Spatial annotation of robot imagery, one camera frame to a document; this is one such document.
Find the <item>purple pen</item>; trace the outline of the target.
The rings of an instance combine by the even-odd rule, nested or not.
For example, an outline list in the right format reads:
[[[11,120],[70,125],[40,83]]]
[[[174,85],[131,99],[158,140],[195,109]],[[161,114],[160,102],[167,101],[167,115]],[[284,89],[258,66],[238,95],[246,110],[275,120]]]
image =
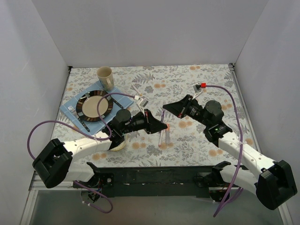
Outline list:
[[[164,115],[165,115],[165,110],[163,110],[163,111],[162,111],[162,114],[161,114],[161,120],[160,120],[160,121],[161,121],[162,123],[164,122]]]

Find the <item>white pen yellow tip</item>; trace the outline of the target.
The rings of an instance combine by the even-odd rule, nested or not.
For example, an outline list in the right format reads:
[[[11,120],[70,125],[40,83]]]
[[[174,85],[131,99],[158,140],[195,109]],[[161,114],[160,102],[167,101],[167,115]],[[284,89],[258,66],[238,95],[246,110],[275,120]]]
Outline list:
[[[142,93],[132,84],[132,88],[136,91],[139,96],[143,96]]]

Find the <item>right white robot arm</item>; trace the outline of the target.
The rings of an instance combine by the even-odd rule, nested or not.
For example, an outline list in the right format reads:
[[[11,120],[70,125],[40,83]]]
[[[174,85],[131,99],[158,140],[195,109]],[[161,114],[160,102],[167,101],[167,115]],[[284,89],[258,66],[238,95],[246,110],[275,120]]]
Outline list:
[[[178,118],[189,116],[205,126],[204,134],[210,143],[230,153],[246,170],[223,161],[212,168],[207,178],[217,186],[233,182],[234,185],[255,194],[268,209],[274,210],[297,194],[291,166],[264,156],[241,139],[222,121],[224,112],[218,101],[210,100],[205,106],[198,104],[191,95],[182,100],[163,105]]]

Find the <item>grey orange highlighter pen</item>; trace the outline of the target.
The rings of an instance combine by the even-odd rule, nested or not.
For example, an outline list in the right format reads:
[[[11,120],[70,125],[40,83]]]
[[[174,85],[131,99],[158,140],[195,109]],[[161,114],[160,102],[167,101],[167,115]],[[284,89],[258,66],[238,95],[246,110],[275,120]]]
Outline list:
[[[170,131],[168,129],[165,131],[165,143],[170,144]]]

